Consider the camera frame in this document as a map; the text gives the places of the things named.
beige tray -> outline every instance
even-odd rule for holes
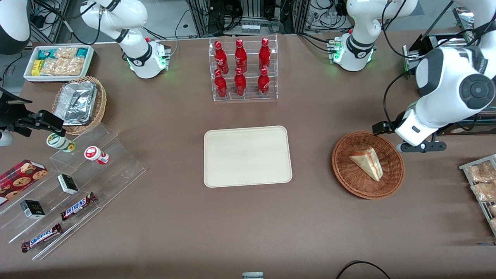
[[[283,126],[208,131],[203,181],[207,187],[287,183],[293,178]]]

coca-cola bottle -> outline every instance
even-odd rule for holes
[[[236,40],[236,53],[234,53],[234,57],[236,58],[236,67],[240,67],[244,72],[248,71],[248,59],[247,59],[247,51],[243,47],[243,40]]]
[[[267,38],[262,39],[262,47],[260,48],[260,52],[258,53],[258,60],[259,60],[258,66],[260,67],[260,70],[262,70],[264,67],[269,69],[270,48],[269,48],[269,39]]]
[[[229,66],[227,66],[227,55],[222,49],[222,43],[220,41],[215,41],[215,64],[217,68],[222,71],[223,74],[229,73]]]
[[[236,94],[239,97],[243,97],[245,95],[245,91],[247,88],[247,79],[243,74],[243,70],[241,67],[236,68],[236,76],[234,77],[234,83],[236,84]]]
[[[217,95],[219,98],[225,99],[227,98],[227,83],[224,77],[222,76],[222,72],[219,69],[215,69],[215,88],[217,89]]]
[[[269,83],[270,79],[267,76],[267,68],[262,68],[258,77],[258,95],[260,97],[265,98],[269,94]]]

clear acrylic stand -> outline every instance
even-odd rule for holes
[[[26,241],[60,223],[63,233],[53,236],[48,241],[38,244],[26,253],[32,260],[43,259],[69,236],[99,213],[113,198],[145,172],[139,161],[130,154],[116,138],[116,134],[100,124],[91,131],[78,136],[76,150],[72,153],[58,151],[46,162],[50,171],[45,179],[29,192],[20,194],[15,201],[10,201],[7,208],[0,213],[0,235],[5,241],[19,247]],[[109,155],[109,162],[99,165],[84,158],[84,150],[91,145],[98,146]],[[64,193],[57,176],[61,173],[70,175],[79,191],[75,195]],[[93,192],[97,200],[80,212],[62,221],[61,212],[82,200]],[[39,201],[46,216],[41,219],[26,218],[20,203],[23,200]]]
[[[258,95],[258,77],[260,76],[260,68],[258,66],[258,52],[260,51],[262,38],[269,39],[269,48],[271,51],[270,54],[270,67],[268,69],[268,76],[270,78],[269,83],[269,93],[267,97],[261,98]],[[212,80],[212,93],[214,101],[243,101],[243,100],[251,100],[251,101],[263,101],[263,100],[274,100],[279,96],[278,92],[278,45],[277,45],[277,36],[247,36],[243,37],[243,45],[247,52],[248,57],[248,71],[245,73],[245,77],[247,80],[247,89],[246,93],[243,97],[239,97],[236,94],[236,87],[234,84],[234,77],[236,76],[236,61],[234,58],[234,54],[236,52],[236,41],[234,38],[230,37],[221,37],[210,39],[209,47],[208,47],[208,58],[210,61],[210,77]],[[217,94],[215,88],[215,75],[214,71],[217,69],[217,65],[215,64],[215,48],[213,46],[215,41],[220,41],[222,43],[222,48],[226,52],[227,55],[227,64],[229,66],[229,72],[224,75],[224,78],[227,82],[227,98],[221,99]]]

brown table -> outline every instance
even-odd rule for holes
[[[419,33],[390,37],[399,50]],[[267,279],[334,278],[351,260],[373,262],[393,278],[496,276],[496,247],[476,246],[491,231],[457,168],[496,153],[494,137],[444,137],[447,151],[403,155],[405,181],[385,200],[351,195],[329,167],[343,135],[385,119],[382,95],[403,66],[382,36],[360,72],[330,65],[297,36],[279,36],[275,103],[214,103],[207,43],[181,41],[170,71],[150,80],[129,70],[117,44],[94,46],[91,74],[108,94],[103,122],[148,171],[42,261],[1,241],[0,278],[235,279],[247,271],[263,271]],[[32,110],[50,109],[59,87],[26,82],[21,96],[33,100]],[[417,98],[414,81],[399,80],[388,98],[390,114]],[[288,130],[290,183],[203,184],[205,132],[272,125]],[[16,136],[1,149],[0,170],[24,158],[46,161],[54,153],[47,134]],[[381,278],[366,266],[345,275]]]

wicker basket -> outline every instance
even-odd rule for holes
[[[91,81],[98,86],[97,99],[95,100],[95,107],[93,109],[93,120],[91,121],[90,124],[86,126],[64,126],[64,129],[67,131],[68,134],[75,136],[78,136],[83,132],[98,126],[98,124],[101,122],[103,118],[103,115],[105,113],[105,105],[107,104],[107,94],[105,92],[105,88],[103,88],[102,84],[96,78],[91,76],[85,76],[82,78],[71,80],[69,82],[83,82],[83,81]],[[55,108],[57,107],[64,86],[62,86],[62,88],[59,90],[59,93],[55,97],[54,104],[52,105],[52,113],[55,112]]]
[[[379,182],[368,176],[349,156],[352,152],[373,147],[382,166]],[[396,147],[383,137],[367,131],[342,137],[332,152],[332,168],[339,182],[351,193],[376,200],[391,196],[403,183],[405,165]]]

